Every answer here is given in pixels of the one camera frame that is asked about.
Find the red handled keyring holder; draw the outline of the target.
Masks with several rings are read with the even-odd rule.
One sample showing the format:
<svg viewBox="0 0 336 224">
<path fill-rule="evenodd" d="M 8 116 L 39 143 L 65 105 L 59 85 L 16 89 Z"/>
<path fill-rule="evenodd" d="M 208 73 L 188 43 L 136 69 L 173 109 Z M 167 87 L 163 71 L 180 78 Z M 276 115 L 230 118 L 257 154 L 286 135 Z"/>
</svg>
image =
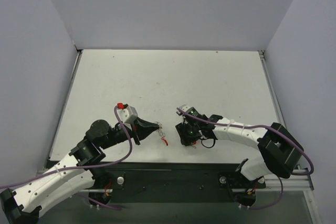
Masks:
<svg viewBox="0 0 336 224">
<path fill-rule="evenodd" d="M 158 135 L 160 137 L 160 139 L 162 140 L 162 142 L 165 144 L 165 146 L 168 146 L 168 142 L 166 140 L 166 134 L 163 132 L 163 127 L 162 124 L 160 122 L 155 122 L 155 124 L 158 125 L 159 129 L 157 130 Z"/>
</svg>

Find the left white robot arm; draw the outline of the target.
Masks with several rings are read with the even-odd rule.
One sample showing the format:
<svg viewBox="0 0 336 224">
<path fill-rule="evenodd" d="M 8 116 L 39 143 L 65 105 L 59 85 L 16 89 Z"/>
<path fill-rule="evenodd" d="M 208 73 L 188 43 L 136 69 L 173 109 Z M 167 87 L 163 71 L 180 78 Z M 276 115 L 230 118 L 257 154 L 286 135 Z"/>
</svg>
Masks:
<svg viewBox="0 0 336 224">
<path fill-rule="evenodd" d="M 105 120 L 94 121 L 83 140 L 42 177 L 1 192 L 1 207 L 8 222 L 37 223 L 50 208 L 75 193 L 105 186 L 111 177 L 105 167 L 99 166 L 106 156 L 103 150 L 129 138 L 139 144 L 159 128 L 158 124 L 140 118 L 125 127 L 119 123 L 111 127 Z"/>
</svg>

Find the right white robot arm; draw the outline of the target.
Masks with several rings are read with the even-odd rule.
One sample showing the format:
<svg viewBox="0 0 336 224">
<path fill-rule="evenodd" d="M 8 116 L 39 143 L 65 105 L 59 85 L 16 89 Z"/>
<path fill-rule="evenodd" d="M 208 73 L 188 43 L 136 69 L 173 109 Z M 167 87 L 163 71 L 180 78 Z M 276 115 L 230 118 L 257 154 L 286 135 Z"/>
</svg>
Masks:
<svg viewBox="0 0 336 224">
<path fill-rule="evenodd" d="M 244 159 L 236 169 L 249 181 L 269 174 L 289 178 L 304 154 L 303 147 L 280 123 L 242 124 L 220 115 L 207 117 L 188 106 L 178 108 L 177 114 L 183 118 L 175 128 L 184 146 L 205 140 L 231 141 L 258 150 L 258 157 Z"/>
</svg>

